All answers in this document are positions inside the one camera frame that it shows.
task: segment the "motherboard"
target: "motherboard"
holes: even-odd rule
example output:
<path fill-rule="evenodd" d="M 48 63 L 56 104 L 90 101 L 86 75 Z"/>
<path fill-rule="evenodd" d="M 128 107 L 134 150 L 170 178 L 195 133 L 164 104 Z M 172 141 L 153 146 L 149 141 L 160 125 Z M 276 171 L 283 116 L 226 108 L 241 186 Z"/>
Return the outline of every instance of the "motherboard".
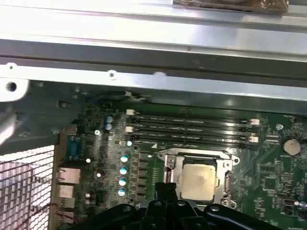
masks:
<path fill-rule="evenodd" d="M 174 182 L 199 209 L 219 203 L 307 229 L 307 118 L 109 102 L 86 104 L 75 124 L 59 174 L 61 209 L 75 221 L 137 206 L 154 199 L 156 182 Z"/>

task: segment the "metal retention bracket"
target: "metal retention bracket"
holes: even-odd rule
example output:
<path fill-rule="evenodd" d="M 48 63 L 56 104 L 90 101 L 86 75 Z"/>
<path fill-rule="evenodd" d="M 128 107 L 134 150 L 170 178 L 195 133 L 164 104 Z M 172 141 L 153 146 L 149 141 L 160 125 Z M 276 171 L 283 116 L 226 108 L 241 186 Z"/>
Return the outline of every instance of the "metal retention bracket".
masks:
<path fill-rule="evenodd" d="M 16 78 L 15 63 L 8 63 L 0 71 L 0 102 L 14 102 L 22 99 L 29 88 L 30 81 Z"/>

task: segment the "green circuit board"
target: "green circuit board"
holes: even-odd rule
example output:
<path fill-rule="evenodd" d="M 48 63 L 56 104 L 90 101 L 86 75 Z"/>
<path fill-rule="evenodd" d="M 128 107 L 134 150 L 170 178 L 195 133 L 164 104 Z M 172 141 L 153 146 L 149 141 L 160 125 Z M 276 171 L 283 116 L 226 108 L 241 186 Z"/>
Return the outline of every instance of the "green circuit board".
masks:
<path fill-rule="evenodd" d="M 127 109 L 137 116 L 127 114 Z M 75 189 L 74 213 L 80 218 L 120 203 L 153 199 L 154 184 L 164 177 L 164 162 L 156 153 L 191 148 L 226 150 L 240 158 L 230 182 L 236 210 L 284 230 L 307 229 L 306 213 L 300 207 L 283 205 L 289 199 L 307 201 L 304 117 L 151 103 L 105 103 L 86 105 L 77 124 L 78 158 L 94 159 L 83 170 Z M 139 128 L 129 133 L 126 127 Z M 289 140 L 299 143 L 298 152 L 284 149 Z M 124 186 L 118 183 L 123 178 Z M 95 194 L 90 204 L 85 203 L 88 191 Z"/>

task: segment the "metal mesh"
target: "metal mesh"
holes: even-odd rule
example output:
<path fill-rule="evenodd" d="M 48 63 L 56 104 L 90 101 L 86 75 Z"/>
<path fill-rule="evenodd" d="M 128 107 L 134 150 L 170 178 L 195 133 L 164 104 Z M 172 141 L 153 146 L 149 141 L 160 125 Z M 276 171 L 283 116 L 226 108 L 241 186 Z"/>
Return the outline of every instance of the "metal mesh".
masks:
<path fill-rule="evenodd" d="M 48 228 L 53 155 L 52 145 L 0 156 L 1 230 Z"/>

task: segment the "red wire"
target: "red wire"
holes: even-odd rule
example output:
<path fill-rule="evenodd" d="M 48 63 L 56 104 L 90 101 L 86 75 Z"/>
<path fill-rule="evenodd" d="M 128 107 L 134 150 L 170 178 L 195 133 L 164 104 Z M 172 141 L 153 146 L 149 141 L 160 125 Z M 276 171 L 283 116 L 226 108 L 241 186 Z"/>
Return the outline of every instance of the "red wire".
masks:
<path fill-rule="evenodd" d="M 74 217 L 70 217 L 70 216 L 68 216 L 68 215 L 64 215 L 64 214 L 59 213 L 59 211 L 58 211 L 58 205 L 57 205 L 56 203 L 50 203 L 50 204 L 47 204 L 47 205 L 43 206 L 42 208 L 38 209 L 35 213 L 33 213 L 32 215 L 30 215 L 30 216 L 29 216 L 27 219 L 25 219 L 20 225 L 18 225 L 14 230 L 19 230 L 19 229 L 21 229 L 21 227 L 22 227 L 25 223 L 27 223 L 31 217 L 35 216 L 36 214 L 40 213 L 41 211 L 44 211 L 44 210 L 45 210 L 47 207 L 49 207 L 49 206 L 55 206 L 55 207 L 56 207 L 56 210 L 55 210 L 56 215 L 58 215 L 58 216 L 60 216 L 60 217 L 62 217 L 62 218 L 71 219 L 71 220 L 73 220 L 73 222 L 82 222 L 82 221 L 83 221 L 83 219 L 80 219 L 80 220 L 79 220 L 79 219 L 76 219 L 76 218 L 74 218 Z"/>

